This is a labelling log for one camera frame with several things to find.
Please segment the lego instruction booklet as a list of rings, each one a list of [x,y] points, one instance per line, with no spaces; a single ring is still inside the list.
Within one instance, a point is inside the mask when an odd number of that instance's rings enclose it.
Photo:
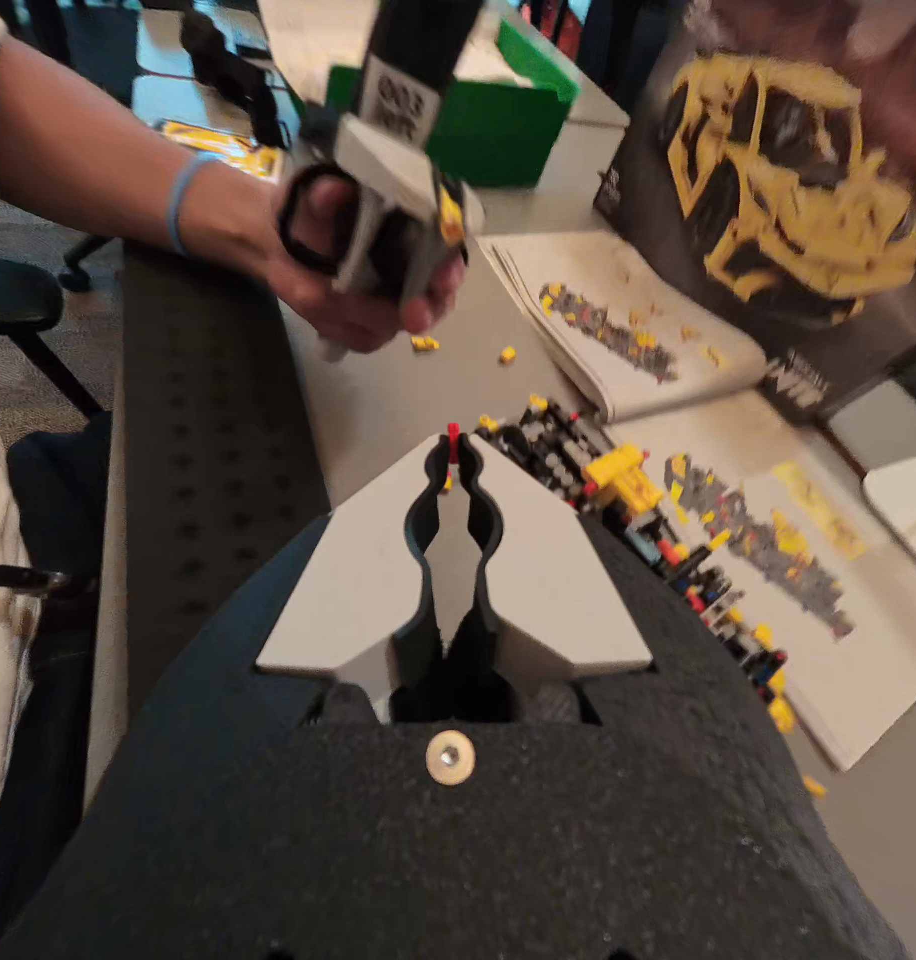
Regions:
[[[492,235],[482,251],[616,445],[649,452],[688,546],[789,656],[785,697],[848,771],[916,704],[916,562],[824,438],[757,390],[748,336],[662,281],[606,232]]]

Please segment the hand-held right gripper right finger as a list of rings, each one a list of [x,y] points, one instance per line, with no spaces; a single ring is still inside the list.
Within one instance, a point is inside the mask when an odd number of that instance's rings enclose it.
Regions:
[[[646,668],[653,656],[578,514],[482,437],[458,438],[480,548],[458,652],[520,694]]]

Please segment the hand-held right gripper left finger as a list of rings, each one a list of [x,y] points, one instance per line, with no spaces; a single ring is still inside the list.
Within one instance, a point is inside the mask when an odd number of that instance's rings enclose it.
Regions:
[[[381,722],[442,660],[426,557],[449,440],[432,435],[331,511],[257,656],[266,675],[361,689]]]

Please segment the person's left hand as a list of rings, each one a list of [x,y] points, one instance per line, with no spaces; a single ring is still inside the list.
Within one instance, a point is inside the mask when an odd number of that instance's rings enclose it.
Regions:
[[[425,294],[402,306],[374,294],[340,293],[331,279],[299,265],[278,233],[284,191],[246,174],[204,175],[216,197],[203,199],[210,227],[197,228],[196,249],[213,262],[262,283],[332,344],[372,354],[399,333],[425,334],[454,306],[464,280],[464,257],[452,253]]]

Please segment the white paper stack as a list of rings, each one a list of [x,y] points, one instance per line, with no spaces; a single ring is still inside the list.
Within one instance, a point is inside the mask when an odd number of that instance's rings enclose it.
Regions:
[[[260,1],[260,18],[279,72],[297,93],[323,93],[333,66],[359,67],[377,1]],[[485,2],[456,66],[463,81],[501,83],[530,89],[498,49],[506,2]]]

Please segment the person's left forearm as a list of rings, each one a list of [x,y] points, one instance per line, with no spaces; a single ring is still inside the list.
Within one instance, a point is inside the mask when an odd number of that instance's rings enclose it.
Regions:
[[[187,255],[179,210],[206,157],[178,146],[75,71],[0,42],[0,198],[84,233]]]

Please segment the black perforated mat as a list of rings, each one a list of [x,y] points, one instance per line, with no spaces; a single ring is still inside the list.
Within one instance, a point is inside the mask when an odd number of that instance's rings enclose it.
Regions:
[[[330,509],[275,297],[126,242],[123,429],[128,707],[202,626]]]

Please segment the black lego set box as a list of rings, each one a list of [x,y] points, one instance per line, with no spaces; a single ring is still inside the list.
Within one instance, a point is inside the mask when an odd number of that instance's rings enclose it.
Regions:
[[[688,2],[594,205],[833,416],[916,355],[916,2]]]

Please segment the green storage bin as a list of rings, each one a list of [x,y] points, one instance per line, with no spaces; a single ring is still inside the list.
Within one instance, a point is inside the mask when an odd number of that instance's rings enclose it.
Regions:
[[[374,124],[423,149],[474,187],[536,186],[580,93],[576,68],[562,66],[522,25],[503,20],[491,43],[509,80],[454,78],[445,93],[403,78],[368,83]]]

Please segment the yellow black lego car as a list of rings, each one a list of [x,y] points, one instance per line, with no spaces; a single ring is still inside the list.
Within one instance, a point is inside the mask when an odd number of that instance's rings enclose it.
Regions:
[[[580,412],[535,393],[517,420],[482,414],[474,433],[630,548],[728,650],[776,728],[786,735],[794,729],[797,719],[784,690],[787,654],[766,624],[744,618],[737,606],[744,592],[712,561],[729,531],[687,545],[664,508],[666,492],[645,471],[648,451],[615,444]]]

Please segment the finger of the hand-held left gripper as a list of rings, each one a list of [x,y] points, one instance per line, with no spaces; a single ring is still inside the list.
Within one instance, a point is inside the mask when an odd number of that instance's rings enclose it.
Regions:
[[[464,182],[442,174],[430,157],[363,122],[355,123],[355,181],[385,208],[399,211],[438,234],[439,187],[461,198],[465,239],[485,225],[484,206]]]

